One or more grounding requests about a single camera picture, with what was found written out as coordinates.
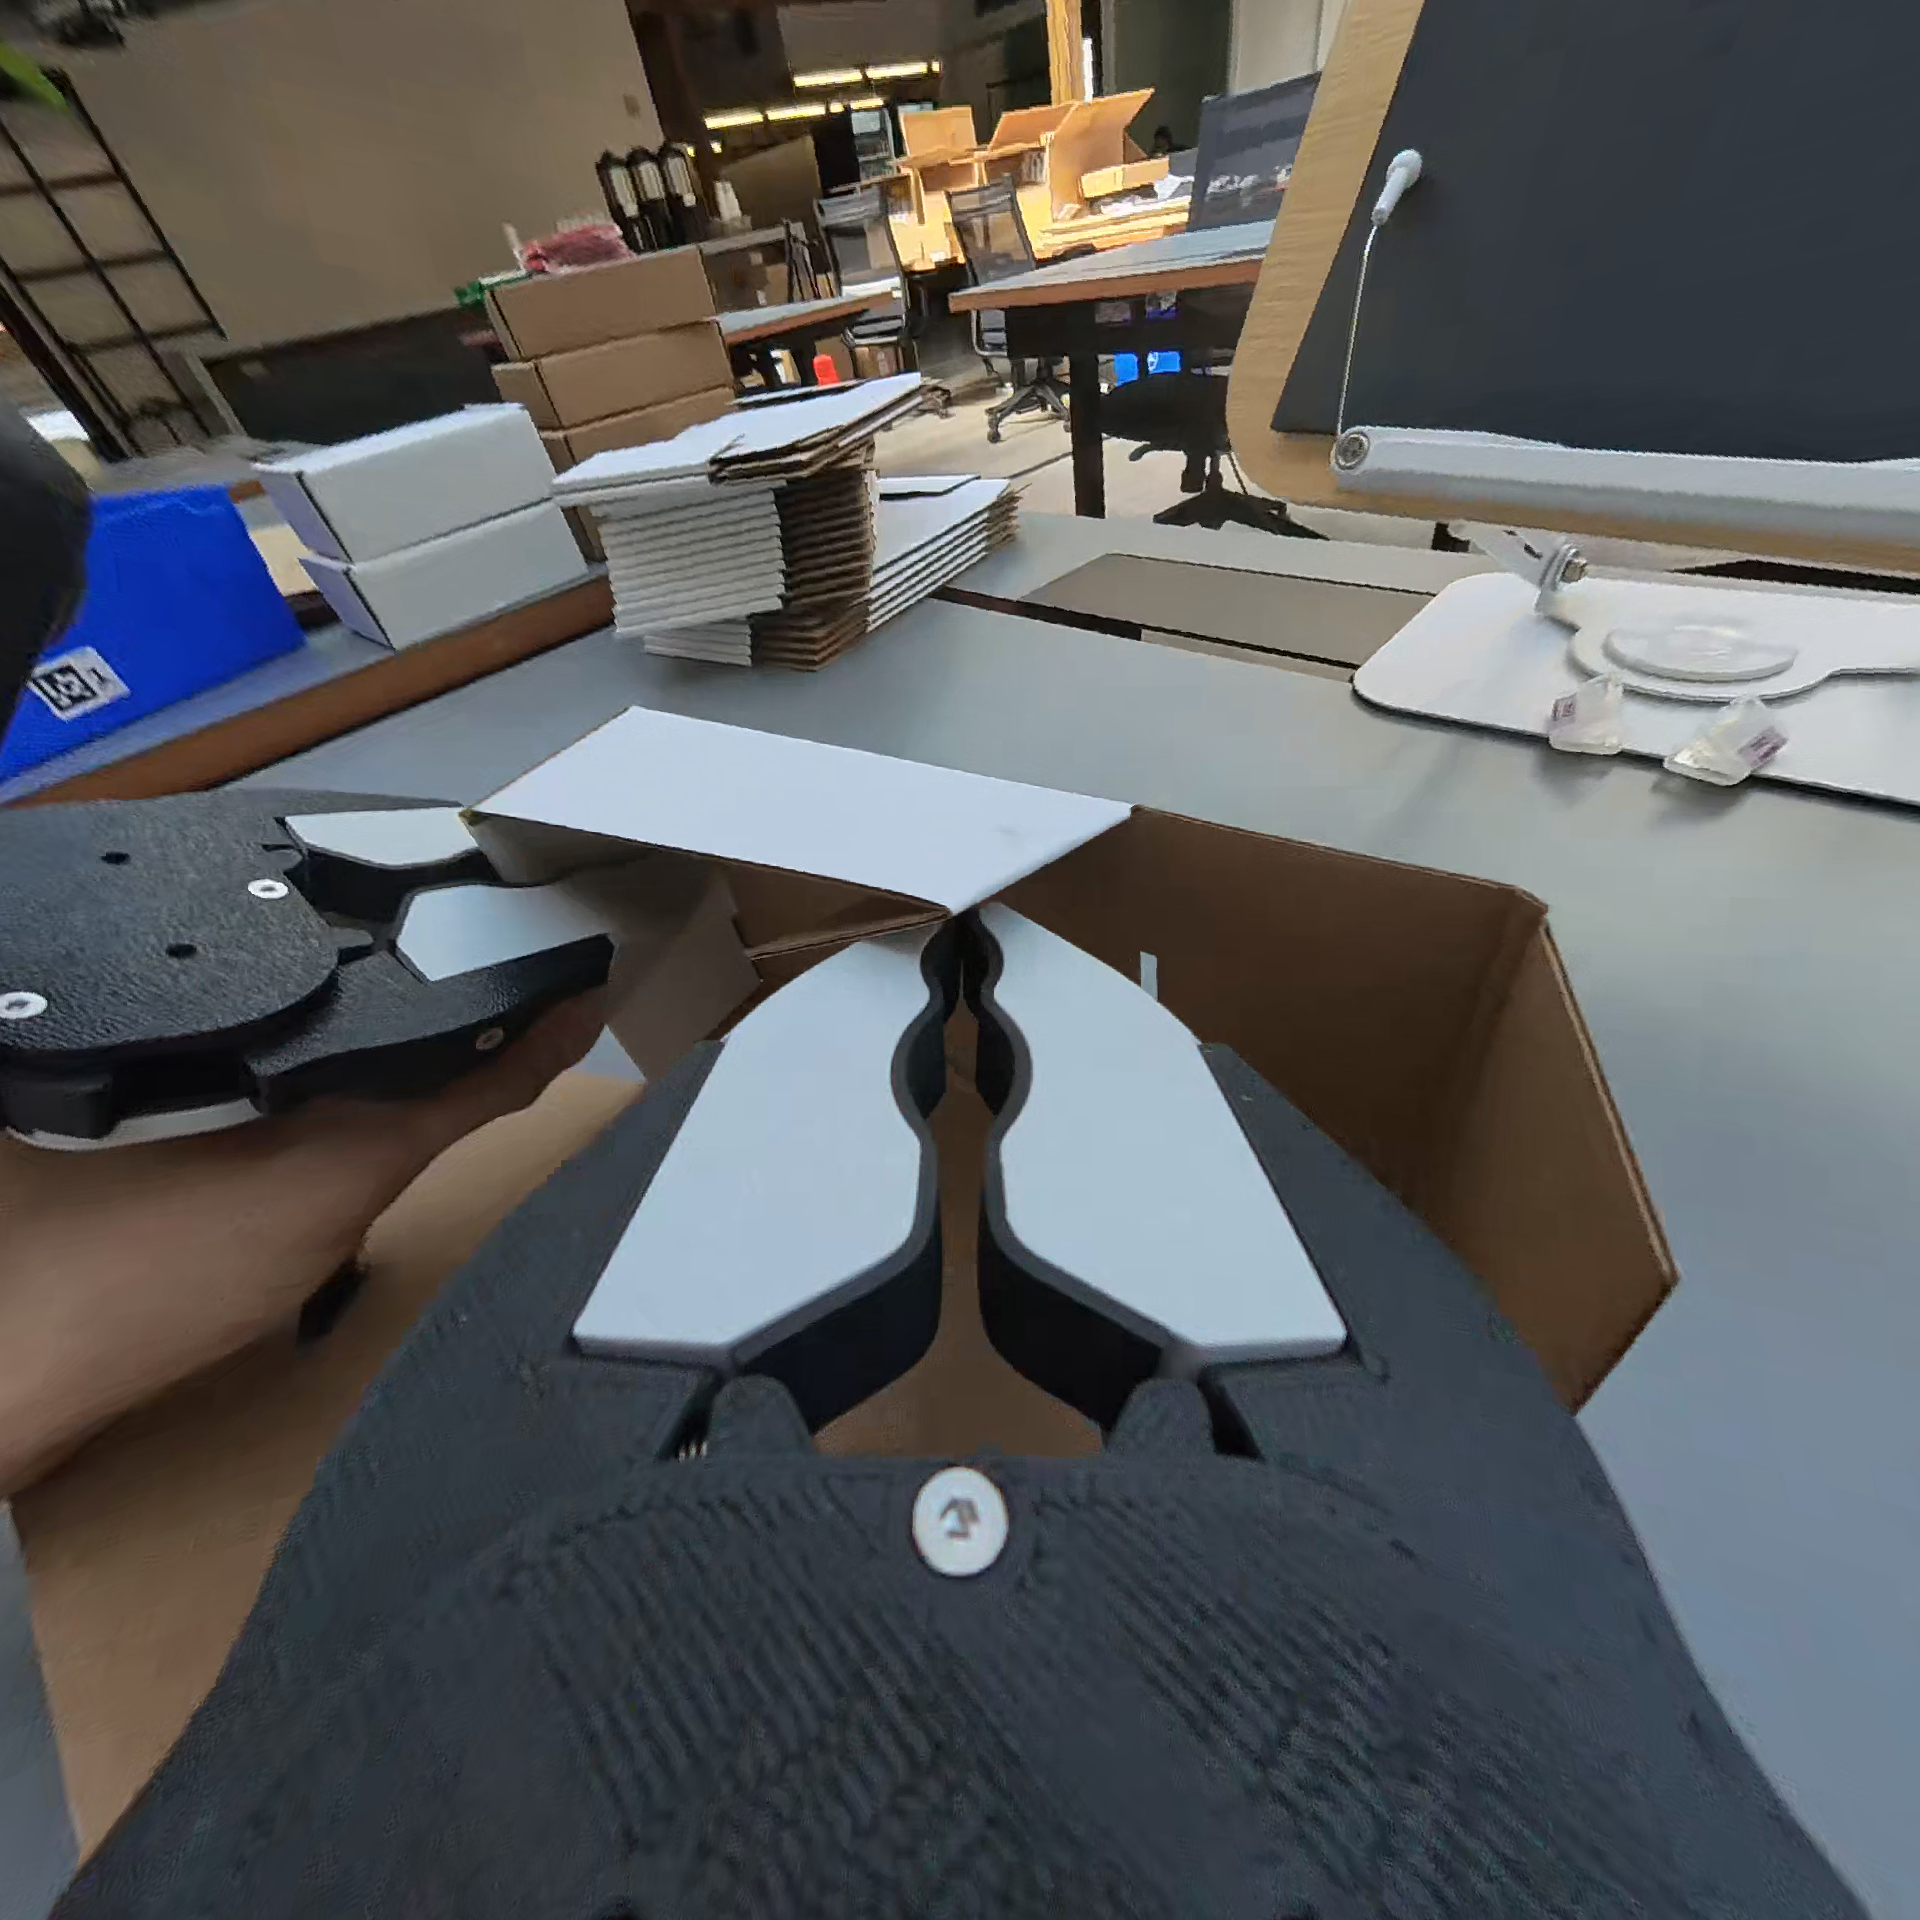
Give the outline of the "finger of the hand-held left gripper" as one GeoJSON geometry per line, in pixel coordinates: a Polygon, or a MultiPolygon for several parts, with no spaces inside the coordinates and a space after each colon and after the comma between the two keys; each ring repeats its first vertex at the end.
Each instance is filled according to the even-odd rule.
{"type": "Polygon", "coordinates": [[[614,943],[607,915],[563,881],[460,881],[412,894],[393,950],[420,981],[449,981],[555,955],[577,943],[614,943]]]}
{"type": "Polygon", "coordinates": [[[284,827],[316,884],[494,881],[496,870],[457,807],[288,811],[284,827]]]}

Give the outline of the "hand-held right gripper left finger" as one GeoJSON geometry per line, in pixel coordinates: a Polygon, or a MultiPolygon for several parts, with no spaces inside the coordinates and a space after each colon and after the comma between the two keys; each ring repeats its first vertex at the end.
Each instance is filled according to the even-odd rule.
{"type": "Polygon", "coordinates": [[[578,1311],[595,1358],[766,1376],[827,1427],[931,1345],[948,921],[854,943],[719,1046],[578,1311]]]}

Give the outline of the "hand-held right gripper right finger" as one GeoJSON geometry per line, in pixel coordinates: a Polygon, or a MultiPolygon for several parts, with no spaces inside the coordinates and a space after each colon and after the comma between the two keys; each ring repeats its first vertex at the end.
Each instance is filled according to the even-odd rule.
{"type": "Polygon", "coordinates": [[[993,1109],[977,1276],[1025,1380],[1103,1427],[1138,1384],[1348,1341],[1193,1030],[1135,979],[988,902],[968,929],[993,1109]]]}

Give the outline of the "white cardboard box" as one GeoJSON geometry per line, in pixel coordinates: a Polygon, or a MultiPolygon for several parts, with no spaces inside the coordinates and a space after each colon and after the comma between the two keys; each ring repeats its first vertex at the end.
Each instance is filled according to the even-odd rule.
{"type": "Polygon", "coordinates": [[[928,1351],[816,1432],[856,1448],[1082,1452],[1112,1432],[982,1320],[993,1109],[969,923],[1011,905],[1200,1039],[1348,1341],[1200,1382],[1225,1452],[1358,1476],[1516,1478],[1590,1460],[1574,1413],[1676,1285],[1545,908],[1489,880],[912,758],[632,708],[466,811],[505,880],[604,912],[640,867],[728,878],[756,1009],[840,950],[948,921],[959,995],[931,1115],[944,1299],[928,1351]]]}

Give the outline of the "person's left hand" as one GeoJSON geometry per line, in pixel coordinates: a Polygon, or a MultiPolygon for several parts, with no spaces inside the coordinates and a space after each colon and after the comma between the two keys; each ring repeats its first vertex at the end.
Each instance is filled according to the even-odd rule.
{"type": "Polygon", "coordinates": [[[321,1101],[96,1153],[7,1137],[2,1500],[290,1326],[418,1174],[532,1107],[601,1030],[591,995],[420,1099],[321,1101]]]}

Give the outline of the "large brown cardboard sheet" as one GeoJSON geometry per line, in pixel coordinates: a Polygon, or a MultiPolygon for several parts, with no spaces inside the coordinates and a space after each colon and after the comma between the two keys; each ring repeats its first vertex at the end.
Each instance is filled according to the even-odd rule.
{"type": "Polygon", "coordinates": [[[418,1174],[290,1326],[4,1500],[4,1916],[46,1912],[185,1728],[321,1459],[427,1299],[635,1095],[566,1072],[418,1174]]]}

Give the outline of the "blue plastic bin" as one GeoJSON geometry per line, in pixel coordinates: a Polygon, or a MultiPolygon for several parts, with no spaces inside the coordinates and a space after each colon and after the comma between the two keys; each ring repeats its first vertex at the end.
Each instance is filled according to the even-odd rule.
{"type": "Polygon", "coordinates": [[[76,609],[17,697],[2,777],[300,654],[297,615],[220,486],[96,496],[76,609]]]}

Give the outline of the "stack of flat cardboard sheets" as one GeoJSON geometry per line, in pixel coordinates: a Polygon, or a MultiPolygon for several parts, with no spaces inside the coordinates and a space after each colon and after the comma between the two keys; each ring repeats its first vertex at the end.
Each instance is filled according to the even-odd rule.
{"type": "Polygon", "coordinates": [[[649,656],[819,670],[999,552],[1003,475],[883,475],[878,439],[922,413],[922,375],[783,391],[566,469],[595,527],[615,633],[649,656]]]}

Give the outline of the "brown folded carton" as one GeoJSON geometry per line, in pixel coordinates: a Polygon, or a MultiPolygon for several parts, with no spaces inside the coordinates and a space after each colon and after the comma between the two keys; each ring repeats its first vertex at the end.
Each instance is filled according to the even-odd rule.
{"type": "Polygon", "coordinates": [[[523,406],[546,432],[737,389],[715,319],[496,363],[491,376],[498,395],[523,406]]]}
{"type": "Polygon", "coordinates": [[[696,247],[625,255],[487,287],[487,319],[516,363],[714,317],[714,287],[696,247]]]}
{"type": "Polygon", "coordinates": [[[607,416],[578,424],[544,427],[540,441],[555,473],[608,449],[673,441],[692,424],[728,419],[737,409],[737,391],[707,389],[676,399],[660,399],[630,413],[607,416]]]}

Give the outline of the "black office chair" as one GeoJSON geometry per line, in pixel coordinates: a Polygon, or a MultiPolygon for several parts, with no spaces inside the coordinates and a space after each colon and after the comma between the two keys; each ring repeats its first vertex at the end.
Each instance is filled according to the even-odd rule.
{"type": "Polygon", "coordinates": [[[1223,467],[1238,469],[1228,391],[1228,376],[1215,371],[1145,372],[1105,392],[1103,437],[1127,444],[1135,459],[1154,449],[1185,456],[1183,501],[1159,512],[1158,524],[1211,532],[1242,526],[1273,536],[1321,540],[1292,516],[1287,503],[1225,485],[1223,467]]]}

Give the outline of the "grey mesh office chair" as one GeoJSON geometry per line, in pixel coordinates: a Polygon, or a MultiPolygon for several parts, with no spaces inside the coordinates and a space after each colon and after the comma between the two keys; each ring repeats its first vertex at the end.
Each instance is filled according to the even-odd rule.
{"type": "MultiPolygon", "coordinates": [[[[952,191],[948,214],[971,287],[999,285],[1040,264],[1017,189],[1008,181],[952,191]]],[[[971,307],[968,315],[971,344],[983,368],[1007,372],[1008,380],[1008,395],[988,409],[988,441],[1002,444],[1002,427],[1015,416],[1044,413],[1067,424],[1070,395],[1063,366],[1012,355],[1007,342],[1003,311],[971,307]]]]}

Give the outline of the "wood-edged office desk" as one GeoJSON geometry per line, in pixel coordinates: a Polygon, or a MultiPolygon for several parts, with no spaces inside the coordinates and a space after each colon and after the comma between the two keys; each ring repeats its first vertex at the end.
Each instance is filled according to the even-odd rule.
{"type": "Polygon", "coordinates": [[[1003,315],[1015,361],[1065,363],[1076,516],[1106,513],[1112,406],[1100,361],[1177,352],[1193,372],[1211,355],[1233,357],[1273,231],[1275,217],[1185,231],[952,294],[952,313],[1003,315]]]}

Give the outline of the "pile of open brown cartons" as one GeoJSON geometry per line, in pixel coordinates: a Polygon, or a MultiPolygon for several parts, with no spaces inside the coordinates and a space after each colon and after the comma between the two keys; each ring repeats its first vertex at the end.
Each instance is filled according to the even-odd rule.
{"type": "Polygon", "coordinates": [[[1008,109],[977,137],[969,107],[908,111],[883,209],[912,272],[961,259],[954,214],[968,189],[1011,185],[1035,259],[1112,251],[1188,225],[1191,181],[1148,157],[1131,124],[1153,91],[1008,109]]]}

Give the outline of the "white lamp base plate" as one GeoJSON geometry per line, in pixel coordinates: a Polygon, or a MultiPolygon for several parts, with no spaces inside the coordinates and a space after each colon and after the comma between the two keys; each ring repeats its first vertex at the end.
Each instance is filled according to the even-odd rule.
{"type": "Polygon", "coordinates": [[[1576,588],[1576,621],[1537,609],[1522,577],[1490,571],[1454,583],[1353,678],[1384,713],[1522,737],[1548,737],[1553,708],[1585,680],[1624,683],[1620,755],[1666,760],[1715,713],[1759,697],[1783,748],[1759,779],[1847,799],[1919,805],[1919,693],[1913,596],[1697,574],[1600,574],[1576,588]],[[1737,629],[1791,648],[1753,683],[1659,680],[1607,656],[1616,631],[1737,629]]]}

